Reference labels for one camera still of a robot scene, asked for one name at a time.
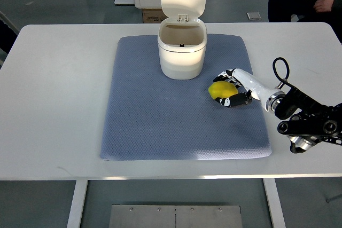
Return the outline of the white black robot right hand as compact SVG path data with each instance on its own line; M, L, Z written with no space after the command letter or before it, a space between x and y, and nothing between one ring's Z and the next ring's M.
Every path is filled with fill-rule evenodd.
M285 93L279 88L269 88L264 85L254 75L239 69L227 69L220 73L213 82L226 81L235 89L243 87L246 91L229 97L215 97L214 99L225 107L237 107L248 105L253 99L260 101L262 107L273 112L280 101L285 97Z

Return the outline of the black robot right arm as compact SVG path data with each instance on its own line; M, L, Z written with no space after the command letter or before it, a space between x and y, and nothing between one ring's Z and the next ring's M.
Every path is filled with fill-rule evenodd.
M341 145L341 104L327 106L314 100L287 80L290 68L278 57L273 61L273 72L279 80L278 88L290 90L272 104L271 110L281 122L278 133L290 140L290 151L304 153L319 143Z

